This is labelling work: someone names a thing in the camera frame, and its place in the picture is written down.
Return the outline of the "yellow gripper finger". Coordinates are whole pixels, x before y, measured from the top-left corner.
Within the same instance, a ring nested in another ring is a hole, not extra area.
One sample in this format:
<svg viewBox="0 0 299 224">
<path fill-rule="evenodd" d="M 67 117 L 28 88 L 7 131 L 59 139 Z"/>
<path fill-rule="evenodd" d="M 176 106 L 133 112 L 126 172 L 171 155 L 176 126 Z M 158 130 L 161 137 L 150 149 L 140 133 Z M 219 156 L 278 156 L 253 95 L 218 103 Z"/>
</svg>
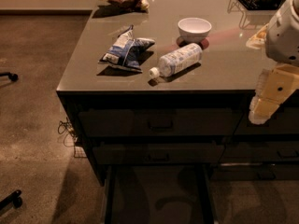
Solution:
<svg viewBox="0 0 299 224">
<path fill-rule="evenodd" d="M 268 24 L 263 26 L 255 35 L 253 35 L 247 42 L 246 46 L 251 49 L 261 49 L 266 40 Z"/>
<path fill-rule="evenodd" d="M 265 124 L 278 108 L 299 89 L 299 67 L 278 63 L 272 70 L 264 69 L 249 105 L 249 121 Z"/>
</svg>

